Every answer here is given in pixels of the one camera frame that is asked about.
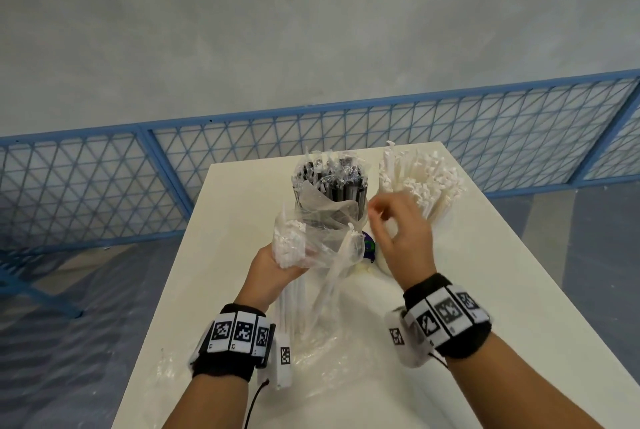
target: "floor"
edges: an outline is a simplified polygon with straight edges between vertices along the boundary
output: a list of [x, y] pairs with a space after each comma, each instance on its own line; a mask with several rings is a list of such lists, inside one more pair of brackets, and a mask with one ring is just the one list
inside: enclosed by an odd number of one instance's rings
[[[640, 382], [640, 183], [492, 203]], [[94, 249], [29, 274], [84, 307], [79, 320], [0, 300], [4, 428], [111, 427], [179, 244]]]

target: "bundle of white straws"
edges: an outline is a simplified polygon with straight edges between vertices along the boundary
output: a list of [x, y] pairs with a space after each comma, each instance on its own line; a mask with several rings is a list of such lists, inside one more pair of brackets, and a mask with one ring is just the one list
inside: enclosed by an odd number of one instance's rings
[[465, 190], [456, 168], [447, 167], [437, 152], [394, 151], [395, 143], [388, 146], [380, 162], [380, 192], [408, 191], [432, 222], [440, 218], [453, 201]]

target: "tabletop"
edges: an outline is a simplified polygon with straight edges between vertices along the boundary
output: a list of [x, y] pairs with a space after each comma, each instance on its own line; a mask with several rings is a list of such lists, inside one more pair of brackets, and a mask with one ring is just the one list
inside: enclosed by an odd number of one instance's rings
[[[396, 147], [413, 148], [438, 151], [448, 166], [459, 168], [467, 187], [435, 226], [438, 270], [473, 293], [495, 318], [496, 333], [604, 427], [635, 426], [640, 387], [633, 378], [444, 146]], [[369, 197], [376, 193], [382, 152], [355, 151], [371, 165]], [[282, 157], [210, 166], [114, 428], [164, 423], [189, 383], [186, 362], [202, 331], [234, 299], [258, 248], [271, 241], [283, 202], [292, 207], [291, 175], [299, 161]], [[421, 369], [403, 369], [388, 335], [386, 341], [381, 338], [381, 316], [402, 304], [397, 285], [372, 266], [343, 284], [342, 290], [355, 300], [353, 306], [359, 306], [349, 311], [351, 318], [362, 321], [354, 326], [370, 327], [375, 341], [351, 343], [338, 354], [343, 361], [360, 360], [340, 365], [354, 368], [342, 379], [327, 379], [327, 370], [318, 376], [309, 371], [294, 379], [295, 391], [267, 394], [260, 403], [261, 394], [251, 427], [478, 428], [444, 368], [428, 362]], [[357, 341], [361, 331], [355, 329], [350, 336]]]

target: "gray wall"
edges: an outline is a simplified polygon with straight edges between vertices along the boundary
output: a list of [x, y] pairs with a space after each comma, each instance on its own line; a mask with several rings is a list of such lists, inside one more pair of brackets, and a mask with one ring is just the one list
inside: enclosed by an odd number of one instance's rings
[[640, 0], [0, 0], [0, 135], [640, 66]]

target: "cable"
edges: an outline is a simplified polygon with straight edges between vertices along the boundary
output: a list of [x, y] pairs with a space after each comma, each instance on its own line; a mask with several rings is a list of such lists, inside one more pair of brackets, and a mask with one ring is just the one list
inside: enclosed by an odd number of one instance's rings
[[434, 355], [433, 353], [429, 353], [429, 357], [436, 359], [437, 361], [440, 362], [440, 364], [446, 368], [447, 370], [449, 370], [449, 366], [447, 365], [447, 363], [442, 360], [440, 357], [436, 357], [436, 355]]
[[253, 404], [255, 404], [255, 400], [258, 398], [258, 394], [262, 390], [263, 387], [266, 387], [269, 384], [269, 379], [265, 380], [258, 390], [256, 390], [255, 395], [253, 396], [253, 400], [251, 401], [251, 405], [249, 406], [249, 412], [246, 413], [246, 421], [244, 422], [244, 429], [246, 429], [249, 425], [249, 417], [251, 417], [251, 411], [253, 410]]

